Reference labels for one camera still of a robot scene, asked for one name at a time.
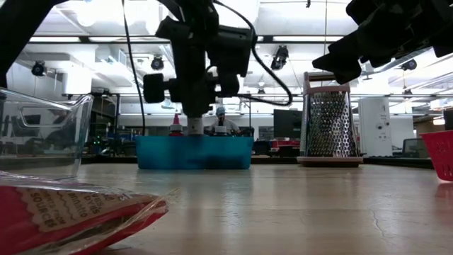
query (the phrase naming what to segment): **plastic wrap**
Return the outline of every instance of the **plastic wrap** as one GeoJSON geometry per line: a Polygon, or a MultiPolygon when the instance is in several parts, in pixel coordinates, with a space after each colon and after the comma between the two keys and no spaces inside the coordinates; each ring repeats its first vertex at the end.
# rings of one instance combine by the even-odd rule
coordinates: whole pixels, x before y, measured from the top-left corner
{"type": "Polygon", "coordinates": [[[92,254],[167,213],[156,195],[0,171],[2,254],[92,254]]]}

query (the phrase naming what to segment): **ceiling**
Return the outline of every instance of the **ceiling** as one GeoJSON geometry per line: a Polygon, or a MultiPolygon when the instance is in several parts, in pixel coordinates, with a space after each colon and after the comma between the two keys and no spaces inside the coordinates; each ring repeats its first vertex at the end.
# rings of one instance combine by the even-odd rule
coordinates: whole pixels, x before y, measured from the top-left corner
{"type": "MultiPolygon", "coordinates": [[[[306,7],[306,1],[297,0],[223,0],[223,2],[234,7],[243,15],[252,17],[255,20],[254,25],[258,35],[296,36],[293,38],[296,38],[299,43],[287,44],[288,63],[282,70],[276,72],[296,94],[302,92],[304,72],[321,72],[321,70],[313,68],[311,61],[328,52],[328,43],[325,43],[325,40],[328,39],[325,36],[339,38],[353,32],[357,27],[345,12],[348,0],[312,0],[310,8],[306,7]]],[[[38,28],[35,36],[37,38],[39,36],[122,36],[125,34],[125,29],[121,23],[121,11],[120,0],[92,0],[88,4],[85,1],[68,1],[53,8],[38,28]],[[93,25],[81,25],[84,22],[85,25],[86,22],[93,22],[92,19],[96,20],[93,25]]],[[[240,19],[220,7],[218,12],[221,16],[220,21],[224,25],[245,25],[240,19]]],[[[127,1],[126,13],[127,19],[131,23],[133,22],[130,25],[131,35],[145,36],[152,35],[152,31],[156,29],[159,21],[166,16],[168,11],[154,0],[130,0],[127,1]]],[[[58,45],[46,45],[42,42],[39,44],[31,42],[25,51],[31,53],[64,52],[78,58],[77,56],[82,55],[84,51],[93,50],[93,47],[96,48],[97,45],[65,44],[64,42],[58,45]]],[[[126,44],[115,43],[109,47],[113,52],[119,50],[128,52],[126,44]]],[[[278,47],[278,43],[258,44],[257,52],[264,63],[270,65],[272,56],[278,47]]],[[[154,55],[163,55],[165,68],[161,72],[166,78],[175,76],[171,65],[171,47],[166,43],[133,44],[132,55],[137,61],[136,64],[141,75],[155,72],[149,66],[150,60],[154,55]]],[[[418,63],[418,68],[406,72],[390,68],[379,73],[379,69],[373,69],[364,64],[363,75],[350,83],[352,93],[400,94],[404,86],[411,88],[414,94],[450,93],[450,88],[453,87],[453,73],[450,74],[451,71],[447,67],[453,64],[452,56],[437,59],[432,50],[427,50],[415,55],[414,59],[418,63]]],[[[115,69],[110,68],[109,64],[103,62],[87,64],[86,67],[97,77],[93,80],[93,86],[107,87],[120,93],[134,93],[130,73],[116,72],[115,69]]],[[[284,93],[276,82],[264,72],[263,68],[251,58],[242,92],[256,93],[260,88],[258,83],[264,83],[262,87],[266,93],[284,93]]],[[[334,83],[317,82],[312,86],[329,84],[334,83]]]]}

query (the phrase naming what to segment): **table surface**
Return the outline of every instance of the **table surface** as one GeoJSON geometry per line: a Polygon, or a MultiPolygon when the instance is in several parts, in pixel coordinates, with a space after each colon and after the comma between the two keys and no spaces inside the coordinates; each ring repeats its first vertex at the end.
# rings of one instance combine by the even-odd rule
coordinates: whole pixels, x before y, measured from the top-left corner
{"type": "Polygon", "coordinates": [[[78,181],[168,196],[169,212],[102,254],[452,254],[453,183],[364,165],[142,171],[83,165],[78,181]]]}

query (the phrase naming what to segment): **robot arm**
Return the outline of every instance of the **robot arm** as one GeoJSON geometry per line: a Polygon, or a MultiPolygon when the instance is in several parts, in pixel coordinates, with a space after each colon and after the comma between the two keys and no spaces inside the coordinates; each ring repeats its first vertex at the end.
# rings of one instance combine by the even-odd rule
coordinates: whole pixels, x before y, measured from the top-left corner
{"type": "Polygon", "coordinates": [[[52,7],[65,1],[5,0],[0,7],[0,87],[7,88],[6,73],[52,7]]]}
{"type": "Polygon", "coordinates": [[[164,81],[162,74],[146,75],[144,99],[147,103],[160,103],[168,90],[171,101],[183,105],[189,134],[201,135],[202,115],[215,103],[216,96],[237,96],[237,75],[247,75],[256,35],[251,29],[219,25],[212,0],[180,0],[176,2],[180,8],[167,5],[172,3],[170,0],[160,2],[182,19],[174,21],[167,17],[156,32],[157,37],[171,41],[177,78],[164,81]],[[206,54],[211,65],[217,67],[218,77],[207,73],[206,54]],[[220,92],[215,91],[217,84],[221,86],[220,92]]]}
{"type": "Polygon", "coordinates": [[[453,52],[452,0],[353,0],[347,14],[358,29],[332,43],[329,54],[315,59],[313,66],[333,72],[339,84],[361,75],[361,63],[380,67],[427,47],[437,57],[453,52]]]}

